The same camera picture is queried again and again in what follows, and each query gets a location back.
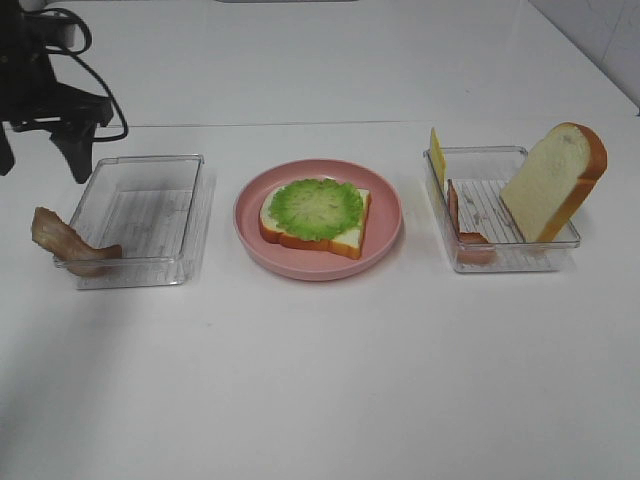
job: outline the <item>bread slice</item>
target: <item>bread slice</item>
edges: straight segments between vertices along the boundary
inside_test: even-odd
[[[500,197],[527,242],[550,242],[607,169],[607,151],[588,127],[561,123],[529,152]]]
[[[358,188],[362,197],[364,208],[358,225],[347,230],[332,239],[322,239],[319,241],[302,240],[296,236],[288,234],[284,229],[278,227],[278,222],[269,214],[269,207],[274,195],[283,187],[272,190],[265,198],[260,208],[260,234],[269,243],[279,243],[287,248],[300,250],[320,250],[335,253],[357,260],[362,255],[362,244],[371,203],[371,193],[369,190]]]

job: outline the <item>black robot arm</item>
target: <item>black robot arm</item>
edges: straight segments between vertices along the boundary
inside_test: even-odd
[[[64,41],[65,31],[73,25],[79,26],[85,37],[84,48],[76,52],[69,50]],[[8,122],[16,132],[50,132],[51,141],[64,155],[78,183],[84,183],[91,175],[94,142],[119,140],[127,135],[127,123],[113,94],[78,56],[90,45],[88,28],[68,10],[25,12],[18,0],[0,1],[0,175],[9,173],[15,164],[2,122]],[[74,58],[98,80],[108,96],[59,83],[50,54]],[[96,138],[97,126],[106,126],[113,117],[112,105],[122,121],[123,132]]]

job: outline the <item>pink plate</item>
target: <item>pink plate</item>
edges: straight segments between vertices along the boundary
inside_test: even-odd
[[[259,212],[271,190],[302,178],[330,177],[371,192],[362,256],[351,260],[329,252],[294,250],[266,242],[258,227]],[[341,160],[310,159],[267,170],[242,190],[234,206],[234,224],[249,255],[263,267],[298,280],[326,281],[359,273],[392,247],[402,225],[400,199],[377,173]]]

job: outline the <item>yellow cheese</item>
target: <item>yellow cheese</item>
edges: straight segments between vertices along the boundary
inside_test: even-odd
[[[431,153],[431,163],[433,164],[433,168],[436,171],[436,177],[438,177],[440,188],[444,192],[444,179],[447,173],[447,161],[445,160],[444,153],[440,148],[440,142],[438,141],[438,137],[436,136],[435,128],[431,129],[431,142],[429,151]]]

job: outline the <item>transparent tray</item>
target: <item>transparent tray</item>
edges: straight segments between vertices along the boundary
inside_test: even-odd
[[[544,272],[560,270],[580,245],[569,222],[554,241],[527,243],[500,199],[500,189],[518,171],[527,151],[517,146],[443,148],[447,162],[445,190],[427,159],[427,191],[453,269],[461,273]],[[458,194],[458,219],[463,232],[479,232],[489,243],[464,243],[447,203],[447,179]]]
[[[100,160],[70,226],[94,248],[123,247],[123,258],[62,261],[56,267],[97,267],[73,275],[76,288],[179,285],[202,262],[214,176],[200,155]]]

